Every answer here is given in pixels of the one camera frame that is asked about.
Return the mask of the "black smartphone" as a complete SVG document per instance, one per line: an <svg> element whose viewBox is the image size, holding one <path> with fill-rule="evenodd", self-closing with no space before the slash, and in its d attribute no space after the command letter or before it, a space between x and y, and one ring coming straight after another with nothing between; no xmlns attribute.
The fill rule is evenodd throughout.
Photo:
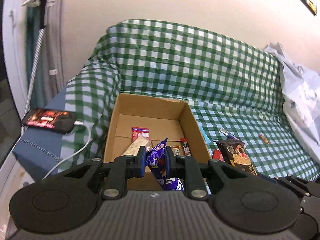
<svg viewBox="0 0 320 240"><path fill-rule="evenodd" d="M67 134L72 131L76 122L76 114L57 109L33 108L22 120L23 126L50 130Z"/></svg>

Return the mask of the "blue pillow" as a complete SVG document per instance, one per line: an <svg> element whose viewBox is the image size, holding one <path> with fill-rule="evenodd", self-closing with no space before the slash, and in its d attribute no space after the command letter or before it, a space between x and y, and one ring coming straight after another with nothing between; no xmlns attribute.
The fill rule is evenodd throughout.
<svg viewBox="0 0 320 240"><path fill-rule="evenodd" d="M31 178L38 181L60 161L62 137L60 133L29 127L12 151Z"/></svg>

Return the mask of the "dark brown snack packet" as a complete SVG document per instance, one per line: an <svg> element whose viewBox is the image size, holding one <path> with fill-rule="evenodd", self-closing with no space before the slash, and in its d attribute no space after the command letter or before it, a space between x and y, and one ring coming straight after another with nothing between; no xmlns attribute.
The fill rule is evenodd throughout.
<svg viewBox="0 0 320 240"><path fill-rule="evenodd" d="M244 146L239 140L219 140L216 142L225 163L243 171L257 175Z"/></svg>

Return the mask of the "yellow wafer bar wrapper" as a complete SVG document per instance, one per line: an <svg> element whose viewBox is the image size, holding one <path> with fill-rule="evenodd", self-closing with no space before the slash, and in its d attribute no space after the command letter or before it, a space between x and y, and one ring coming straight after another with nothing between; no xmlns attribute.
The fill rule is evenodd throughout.
<svg viewBox="0 0 320 240"><path fill-rule="evenodd" d="M180 155L180 146L178 146L178 145L171 146L171 150L172 150L174 156Z"/></svg>

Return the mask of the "red Nescafe coffee stick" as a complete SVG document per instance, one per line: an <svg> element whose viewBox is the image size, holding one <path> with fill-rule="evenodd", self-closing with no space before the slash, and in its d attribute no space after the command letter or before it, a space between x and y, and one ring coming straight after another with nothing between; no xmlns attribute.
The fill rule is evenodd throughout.
<svg viewBox="0 0 320 240"><path fill-rule="evenodd" d="M186 138L181 138L180 142L183 146L183 152L185 156L191 157L191 151L189 148L188 140Z"/></svg>

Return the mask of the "white crumpled sheet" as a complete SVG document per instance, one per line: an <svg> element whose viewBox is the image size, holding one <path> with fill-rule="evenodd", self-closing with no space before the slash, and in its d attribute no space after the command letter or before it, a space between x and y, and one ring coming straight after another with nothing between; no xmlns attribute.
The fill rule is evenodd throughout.
<svg viewBox="0 0 320 240"><path fill-rule="evenodd" d="M279 43L270 43L264 51L280 62L283 111L293 134L304 151L319 163L319 72L292 62Z"/></svg>

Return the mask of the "large red snack packet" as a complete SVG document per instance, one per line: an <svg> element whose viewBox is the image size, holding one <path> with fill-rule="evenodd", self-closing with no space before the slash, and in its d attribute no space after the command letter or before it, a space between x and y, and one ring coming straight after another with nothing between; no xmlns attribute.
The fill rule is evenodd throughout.
<svg viewBox="0 0 320 240"><path fill-rule="evenodd" d="M135 142L137 140L138 143L144 146L149 143L150 136L149 136L148 128L132 127L131 132L132 132L132 136L131 136L132 142Z"/></svg>

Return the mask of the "purple pink candy bar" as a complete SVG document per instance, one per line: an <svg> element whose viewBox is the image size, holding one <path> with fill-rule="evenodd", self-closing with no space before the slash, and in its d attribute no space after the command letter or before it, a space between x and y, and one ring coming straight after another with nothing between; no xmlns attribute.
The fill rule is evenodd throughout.
<svg viewBox="0 0 320 240"><path fill-rule="evenodd" d="M232 133L230 133L230 132L228 132L226 129L224 129L224 128L220 128L219 129L219 131L222 133L222 134L224 134L227 138L229 138L229 139L232 139L232 140L237 140L237 141L240 141L240 143L241 143L241 145L244 147L244 148L246 148L246 144L243 142L243 141L241 141L239 138L237 138L235 135L233 135Z"/></svg>

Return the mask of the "brown cardboard box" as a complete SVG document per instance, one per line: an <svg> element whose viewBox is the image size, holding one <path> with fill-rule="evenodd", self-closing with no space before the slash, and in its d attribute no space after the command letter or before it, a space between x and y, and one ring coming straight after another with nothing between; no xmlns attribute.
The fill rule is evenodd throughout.
<svg viewBox="0 0 320 240"><path fill-rule="evenodd" d="M167 145L181 146L186 138L198 164L208 163L210 154L190 106L183 100L121 93L108 129L104 161L112 162L132 143L132 127L149 129L152 146L168 139Z"/></svg>

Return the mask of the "purple chocolate bar wrapper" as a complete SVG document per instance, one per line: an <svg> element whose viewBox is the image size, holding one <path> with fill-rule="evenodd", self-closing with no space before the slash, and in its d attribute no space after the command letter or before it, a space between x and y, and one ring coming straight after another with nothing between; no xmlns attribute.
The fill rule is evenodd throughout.
<svg viewBox="0 0 320 240"><path fill-rule="evenodd" d="M159 142L147 154L146 166L149 167L157 182L164 191L183 191L184 187L179 178L168 178L165 162L165 147L167 138Z"/></svg>

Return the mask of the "green checkered sofa cover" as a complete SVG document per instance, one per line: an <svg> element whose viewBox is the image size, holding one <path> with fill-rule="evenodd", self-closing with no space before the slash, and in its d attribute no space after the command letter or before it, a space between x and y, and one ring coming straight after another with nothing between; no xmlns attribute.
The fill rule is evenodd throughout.
<svg viewBox="0 0 320 240"><path fill-rule="evenodd" d="M62 138L61 170L102 156L120 93L185 100L211 141L223 127L242 139L258 172L319 178L319 164L283 112L280 62L225 35L178 23L126 20L109 27L66 86L65 109L91 129ZM270 143L265 144L263 134Z"/></svg>

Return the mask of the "small red snack packet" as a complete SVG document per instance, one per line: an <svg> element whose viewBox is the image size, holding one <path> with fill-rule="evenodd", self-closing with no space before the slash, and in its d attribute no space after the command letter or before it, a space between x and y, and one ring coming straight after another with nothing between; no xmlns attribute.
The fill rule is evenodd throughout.
<svg viewBox="0 0 320 240"><path fill-rule="evenodd" d="M220 161L224 162L224 158L223 158L220 150L217 150L217 149L213 150L212 158L215 160L220 160Z"/></svg>

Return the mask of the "light blue stick packet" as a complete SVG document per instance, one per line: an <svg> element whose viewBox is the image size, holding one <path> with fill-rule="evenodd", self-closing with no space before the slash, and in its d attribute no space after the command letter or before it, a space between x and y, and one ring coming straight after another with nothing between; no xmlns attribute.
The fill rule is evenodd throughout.
<svg viewBox="0 0 320 240"><path fill-rule="evenodd" d="M209 139L208 135L206 134L205 130L202 127L199 127L201 134L206 142L206 144L210 144L212 141Z"/></svg>

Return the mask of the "clear pack beige crackers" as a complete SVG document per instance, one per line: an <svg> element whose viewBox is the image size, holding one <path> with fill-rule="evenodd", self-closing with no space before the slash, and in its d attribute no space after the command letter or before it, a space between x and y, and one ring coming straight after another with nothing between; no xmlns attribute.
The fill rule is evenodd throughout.
<svg viewBox="0 0 320 240"><path fill-rule="evenodd" d="M122 155L137 155L141 146L146 148L148 152L151 150L151 141L145 137L138 137L131 145L124 151Z"/></svg>

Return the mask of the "small orange candy packet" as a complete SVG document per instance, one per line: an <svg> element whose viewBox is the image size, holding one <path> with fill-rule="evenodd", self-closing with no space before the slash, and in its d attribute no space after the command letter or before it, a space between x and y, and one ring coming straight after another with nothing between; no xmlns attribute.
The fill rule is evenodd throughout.
<svg viewBox="0 0 320 240"><path fill-rule="evenodd" d="M263 134L260 134L259 138L267 145L270 143L270 141Z"/></svg>

